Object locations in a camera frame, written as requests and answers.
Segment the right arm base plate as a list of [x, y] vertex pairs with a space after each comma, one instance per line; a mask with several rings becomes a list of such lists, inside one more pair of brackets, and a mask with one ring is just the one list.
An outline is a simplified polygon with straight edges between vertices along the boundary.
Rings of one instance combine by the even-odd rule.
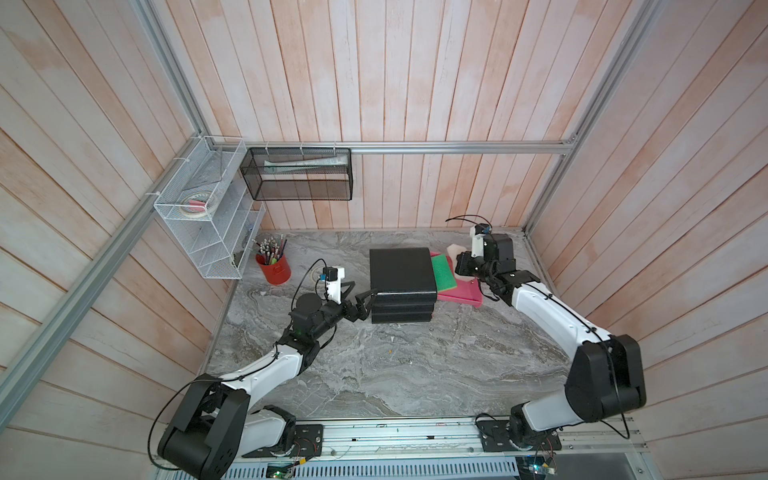
[[559, 451], [562, 443], [556, 430], [536, 432], [523, 426], [517, 419], [498, 420], [489, 416], [475, 419], [483, 451]]

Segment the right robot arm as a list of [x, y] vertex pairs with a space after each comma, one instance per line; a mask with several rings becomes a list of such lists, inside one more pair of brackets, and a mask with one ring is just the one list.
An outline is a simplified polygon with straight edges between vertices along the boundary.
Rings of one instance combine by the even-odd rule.
[[639, 343], [593, 324], [538, 276], [519, 269], [508, 235], [492, 233], [487, 224], [476, 225], [469, 249], [452, 245], [447, 253], [456, 275], [487, 285], [492, 299], [533, 320], [571, 361], [563, 387], [511, 408], [507, 432], [514, 447], [530, 450], [561, 427], [624, 417], [646, 405]]

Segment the pink drawer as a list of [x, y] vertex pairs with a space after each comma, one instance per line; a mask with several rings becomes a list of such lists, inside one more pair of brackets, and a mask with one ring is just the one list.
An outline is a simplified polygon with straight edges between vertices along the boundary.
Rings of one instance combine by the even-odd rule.
[[457, 287], [455, 289], [442, 293], [437, 292], [437, 298], [441, 301], [470, 305], [475, 308], [480, 307], [484, 297], [480, 292], [476, 280], [473, 278], [471, 281], [461, 281], [457, 279], [456, 281]]

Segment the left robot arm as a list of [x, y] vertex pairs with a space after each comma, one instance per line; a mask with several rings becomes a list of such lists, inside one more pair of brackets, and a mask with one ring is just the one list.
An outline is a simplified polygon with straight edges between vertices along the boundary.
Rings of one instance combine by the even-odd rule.
[[342, 320], [365, 320], [378, 291], [348, 299], [344, 283], [337, 299], [314, 293], [296, 300], [289, 325], [271, 350], [250, 365], [222, 377], [202, 374], [184, 385], [181, 402], [158, 445], [148, 448], [153, 464], [170, 463], [196, 479], [220, 479], [235, 459], [259, 449], [293, 449], [295, 417], [274, 405], [254, 406], [281, 384], [299, 376], [324, 348], [320, 338]]

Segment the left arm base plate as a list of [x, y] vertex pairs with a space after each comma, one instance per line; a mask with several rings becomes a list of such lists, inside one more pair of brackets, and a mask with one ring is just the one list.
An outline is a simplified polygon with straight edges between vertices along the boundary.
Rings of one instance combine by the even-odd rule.
[[304, 424], [288, 427], [276, 445], [247, 452], [245, 458], [304, 458], [306, 460], [322, 454], [324, 426]]

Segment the beige sponge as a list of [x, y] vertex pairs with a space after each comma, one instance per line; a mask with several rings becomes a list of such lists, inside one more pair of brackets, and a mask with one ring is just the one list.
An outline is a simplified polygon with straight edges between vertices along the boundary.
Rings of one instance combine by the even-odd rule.
[[456, 267], [458, 265], [458, 255], [466, 251], [467, 251], [466, 247], [458, 244], [451, 244], [446, 249], [446, 257], [450, 260], [450, 263], [452, 265], [451, 267], [452, 273], [457, 280], [461, 280], [461, 281], [471, 281], [473, 279], [471, 275], [469, 276], [460, 275], [459, 273], [456, 272]]

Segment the green yellow sponge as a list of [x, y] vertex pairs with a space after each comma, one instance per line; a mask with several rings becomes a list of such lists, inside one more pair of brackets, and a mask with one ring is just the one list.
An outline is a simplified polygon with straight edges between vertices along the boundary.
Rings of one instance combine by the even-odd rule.
[[451, 270], [451, 264], [444, 254], [432, 255], [431, 265], [438, 293], [453, 290], [457, 287], [457, 281]]

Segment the black drawer cabinet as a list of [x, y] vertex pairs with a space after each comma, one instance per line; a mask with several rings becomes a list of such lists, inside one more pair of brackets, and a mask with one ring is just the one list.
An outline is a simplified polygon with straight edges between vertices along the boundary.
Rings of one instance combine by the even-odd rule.
[[427, 247], [371, 249], [369, 263], [374, 324], [431, 321], [437, 286]]

